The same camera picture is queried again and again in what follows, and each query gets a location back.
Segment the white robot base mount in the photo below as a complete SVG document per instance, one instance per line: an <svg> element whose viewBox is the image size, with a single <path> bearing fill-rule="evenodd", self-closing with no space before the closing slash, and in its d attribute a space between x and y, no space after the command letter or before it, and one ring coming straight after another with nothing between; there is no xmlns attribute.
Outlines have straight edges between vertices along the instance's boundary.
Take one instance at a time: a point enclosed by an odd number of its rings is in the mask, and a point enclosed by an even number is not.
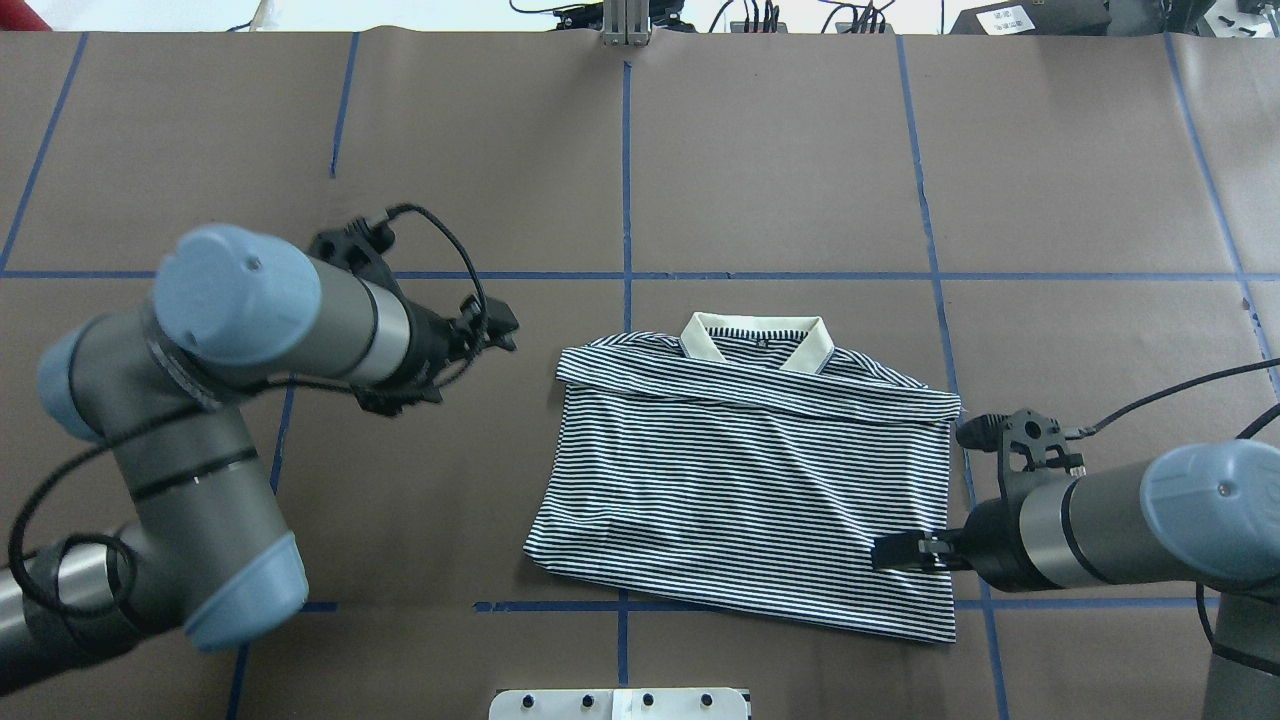
<svg viewBox="0 0 1280 720"><path fill-rule="evenodd" d="M731 687L508 689L489 719L751 719L750 692Z"/></svg>

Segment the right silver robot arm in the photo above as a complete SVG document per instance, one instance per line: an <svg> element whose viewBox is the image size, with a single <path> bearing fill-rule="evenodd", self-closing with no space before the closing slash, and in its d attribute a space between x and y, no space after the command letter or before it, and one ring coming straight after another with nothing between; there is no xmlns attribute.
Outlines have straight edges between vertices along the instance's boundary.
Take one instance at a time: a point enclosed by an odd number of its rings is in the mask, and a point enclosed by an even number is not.
<svg viewBox="0 0 1280 720"><path fill-rule="evenodd" d="M1202 715L1275 719L1277 450L1254 439L1187 445L1088 471L1071 433L1032 410L957 430L995 454L998 497L965 524L882 536L877 570L974 571L1009 593L1193 582L1219 593Z"/></svg>

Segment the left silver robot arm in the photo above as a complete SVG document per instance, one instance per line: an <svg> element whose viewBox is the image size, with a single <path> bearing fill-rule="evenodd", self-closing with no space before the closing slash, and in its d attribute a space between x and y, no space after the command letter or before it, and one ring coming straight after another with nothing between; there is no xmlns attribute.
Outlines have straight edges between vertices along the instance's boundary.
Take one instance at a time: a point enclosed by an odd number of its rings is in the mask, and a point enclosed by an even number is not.
<svg viewBox="0 0 1280 720"><path fill-rule="evenodd" d="M236 650L305 606L305 564L241 406L305 387L396 416L439 402L451 368L515 348L516 315L480 281L456 316L411 301L387 265L393 241L388 222L356 220L307 249L202 225L164 259L145 301L45 352L40 401L88 448L35 489L10 529L4 694L173 630L205 653ZM38 505L102 455L134 520L28 551Z"/></svg>

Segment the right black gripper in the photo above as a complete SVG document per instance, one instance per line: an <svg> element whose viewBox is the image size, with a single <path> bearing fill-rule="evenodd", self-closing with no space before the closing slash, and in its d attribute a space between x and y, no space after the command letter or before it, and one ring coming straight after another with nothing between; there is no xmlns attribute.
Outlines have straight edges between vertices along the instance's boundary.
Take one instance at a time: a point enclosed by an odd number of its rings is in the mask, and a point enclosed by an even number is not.
<svg viewBox="0 0 1280 720"><path fill-rule="evenodd" d="M961 557L988 585L1006 593L1041 589L1041 574L1021 541L1020 506L1006 498L978 503L955 544L952 532L897 532L874 539L877 571L960 571Z"/></svg>

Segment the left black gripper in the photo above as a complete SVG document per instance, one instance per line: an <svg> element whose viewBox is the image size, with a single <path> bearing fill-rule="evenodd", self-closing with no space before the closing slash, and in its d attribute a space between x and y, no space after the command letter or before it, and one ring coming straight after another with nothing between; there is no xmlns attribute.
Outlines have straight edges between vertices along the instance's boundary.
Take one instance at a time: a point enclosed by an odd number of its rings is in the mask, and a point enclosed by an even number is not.
<svg viewBox="0 0 1280 720"><path fill-rule="evenodd" d="M402 393L429 393L457 382L489 350L517 351L520 323L499 299L468 296L448 318L408 301L410 345L399 365Z"/></svg>

